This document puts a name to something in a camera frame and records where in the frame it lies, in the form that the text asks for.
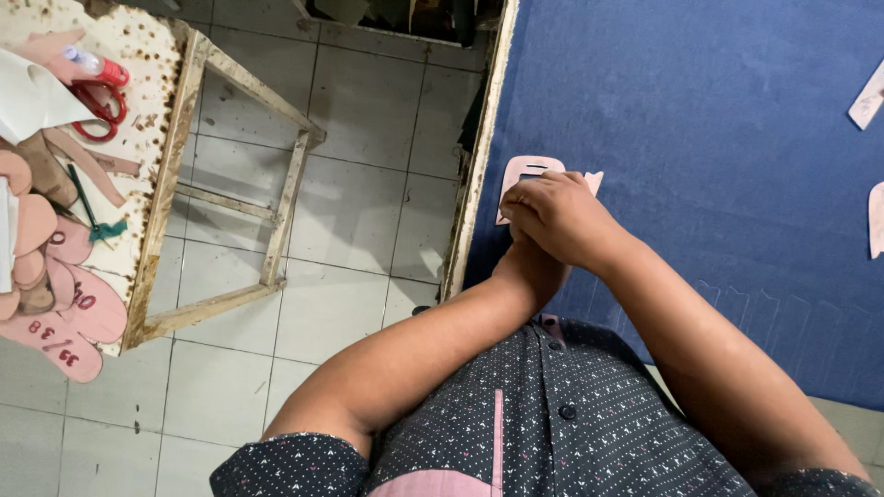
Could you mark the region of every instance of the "red scissors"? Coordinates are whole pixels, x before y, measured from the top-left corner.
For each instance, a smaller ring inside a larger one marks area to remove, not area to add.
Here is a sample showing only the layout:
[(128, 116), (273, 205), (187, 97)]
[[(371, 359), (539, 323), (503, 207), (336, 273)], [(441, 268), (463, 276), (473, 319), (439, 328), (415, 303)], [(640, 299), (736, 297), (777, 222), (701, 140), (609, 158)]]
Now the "red scissors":
[[(105, 105), (98, 103), (95, 97), (92, 96), (92, 93), (89, 92), (88, 87), (107, 89), (113, 99), (117, 101), (117, 106), (119, 107), (117, 115), (113, 115), (109, 103), (106, 103)], [(71, 93), (73, 93), (83, 105), (86, 105), (86, 108), (89, 109), (97, 119), (104, 121), (109, 128), (107, 134), (104, 136), (94, 136), (83, 129), (83, 125), (80, 122), (75, 122), (73, 123), (73, 128), (76, 129), (78, 133), (92, 141), (109, 141), (114, 136), (117, 136), (117, 125), (123, 124), (123, 119), (126, 118), (126, 99), (119, 93), (117, 87), (99, 80), (73, 80), (68, 89), (71, 90)]]

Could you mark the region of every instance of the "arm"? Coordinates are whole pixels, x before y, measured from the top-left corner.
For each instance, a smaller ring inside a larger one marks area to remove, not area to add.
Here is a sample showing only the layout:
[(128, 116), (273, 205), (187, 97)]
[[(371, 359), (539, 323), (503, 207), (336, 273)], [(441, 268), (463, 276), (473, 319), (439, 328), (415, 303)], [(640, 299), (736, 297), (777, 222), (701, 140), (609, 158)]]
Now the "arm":
[(553, 297), (566, 266), (521, 238), (492, 277), (345, 348), (288, 398), (264, 438), (341, 437), (364, 457), (371, 436), (414, 409), (473, 357), (510, 335)]
[(503, 215), (617, 297), (688, 419), (753, 484), (778, 470), (863, 465), (786, 373), (653, 250), (575, 173), (545, 173), (504, 197)]

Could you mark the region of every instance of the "hand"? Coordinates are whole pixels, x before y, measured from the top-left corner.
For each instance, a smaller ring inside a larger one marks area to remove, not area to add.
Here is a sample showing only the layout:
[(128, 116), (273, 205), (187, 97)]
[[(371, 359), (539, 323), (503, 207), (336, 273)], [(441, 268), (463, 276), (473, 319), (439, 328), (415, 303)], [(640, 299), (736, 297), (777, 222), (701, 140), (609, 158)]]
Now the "hand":
[(543, 308), (565, 284), (571, 267), (560, 263), (544, 252), (531, 238), (511, 225), (513, 245), (500, 258), (492, 272), (492, 281), (498, 281), (505, 291), (515, 295), (531, 309), (533, 316)]
[(597, 275), (635, 241), (579, 172), (544, 172), (519, 181), (504, 194), (500, 213), (562, 263)]

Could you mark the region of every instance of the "dark patterned shirt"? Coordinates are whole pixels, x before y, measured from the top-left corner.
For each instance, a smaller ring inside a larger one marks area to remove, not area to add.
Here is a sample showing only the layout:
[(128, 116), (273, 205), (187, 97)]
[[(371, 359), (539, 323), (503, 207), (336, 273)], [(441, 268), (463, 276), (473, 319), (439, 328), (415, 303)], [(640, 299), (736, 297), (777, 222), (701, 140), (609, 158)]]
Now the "dark patterned shirt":
[[(461, 367), (377, 437), (293, 433), (248, 444), (210, 477), (216, 496), (755, 495), (614, 332), (543, 316)], [(759, 494), (877, 496), (833, 470)]]

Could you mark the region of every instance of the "blue cutting board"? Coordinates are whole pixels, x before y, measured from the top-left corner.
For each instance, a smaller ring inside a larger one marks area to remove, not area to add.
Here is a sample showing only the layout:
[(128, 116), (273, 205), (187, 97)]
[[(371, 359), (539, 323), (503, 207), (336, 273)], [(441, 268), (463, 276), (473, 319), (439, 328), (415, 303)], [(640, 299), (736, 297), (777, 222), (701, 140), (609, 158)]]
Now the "blue cutting board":
[[(506, 250), (507, 161), (604, 171), (599, 200), (809, 395), (884, 410), (884, 257), (867, 202), (884, 110), (847, 116), (884, 58), (884, 3), (521, 0), (465, 287)], [(546, 311), (616, 330), (575, 271)]]

